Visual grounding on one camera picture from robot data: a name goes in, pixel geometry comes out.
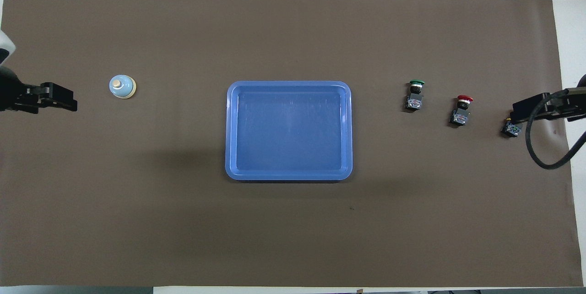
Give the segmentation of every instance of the black cable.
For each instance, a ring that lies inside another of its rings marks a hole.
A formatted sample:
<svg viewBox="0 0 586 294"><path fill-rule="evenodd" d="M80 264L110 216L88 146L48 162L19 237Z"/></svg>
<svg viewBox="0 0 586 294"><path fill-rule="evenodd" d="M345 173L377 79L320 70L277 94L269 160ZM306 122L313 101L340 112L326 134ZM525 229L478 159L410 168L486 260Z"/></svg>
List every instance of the black cable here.
<svg viewBox="0 0 586 294"><path fill-rule="evenodd" d="M565 156L561 157L561 159L559 159L557 162L555 162L553 164L546 164L542 160L540 160L537 157L537 155L535 154L535 151L533 150L533 146L531 145L531 126L533 125L533 121L537 117L537 114L539 113L539 111L545 106L545 104L547 102L549 102L550 100L552 100L554 98L567 98L568 93L569 93L569 90L564 89L564 90L560 90L558 92L555 92L553 94L550 94L548 97L542 99L535 106L533 111L531 111L531 114L529 115L529 119L527 120L527 129L525 129L525 143L527 144L527 150L529 151L529 156L531 156L533 161L535 161L535 163L538 164L543 169L558 169L561 166L565 165L574 156L574 154L576 154L576 152L578 152L578 150L580 150L582 145L584 145L584 143L586 142L586 131L585 131L584 134L582 134L582 136L580 136L580 138L576 141L574 146L572 146L572 148L570 148L570 150L565 154Z"/></svg>

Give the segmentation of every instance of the brown mat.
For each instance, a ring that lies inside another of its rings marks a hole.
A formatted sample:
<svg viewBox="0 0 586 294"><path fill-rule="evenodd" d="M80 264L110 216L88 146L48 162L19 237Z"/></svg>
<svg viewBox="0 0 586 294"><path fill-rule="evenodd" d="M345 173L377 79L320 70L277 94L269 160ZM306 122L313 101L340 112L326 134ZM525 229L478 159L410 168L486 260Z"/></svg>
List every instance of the brown mat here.
<svg viewBox="0 0 586 294"><path fill-rule="evenodd" d="M569 167L499 133L561 88L550 0L5 0L2 29L23 82L79 100L0 114L2 285L582 285ZM350 178L229 179L238 80L347 83ZM535 142L561 156L563 122Z"/></svg>

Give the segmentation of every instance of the blue tray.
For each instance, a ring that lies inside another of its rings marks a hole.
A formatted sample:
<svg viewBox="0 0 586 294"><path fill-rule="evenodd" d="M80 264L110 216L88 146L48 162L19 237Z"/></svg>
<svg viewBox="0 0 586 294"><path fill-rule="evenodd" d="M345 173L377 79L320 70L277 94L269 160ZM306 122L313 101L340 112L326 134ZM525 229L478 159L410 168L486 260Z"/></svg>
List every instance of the blue tray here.
<svg viewBox="0 0 586 294"><path fill-rule="evenodd" d="M238 81L228 89L226 173L241 181L341 181L352 172L350 88Z"/></svg>

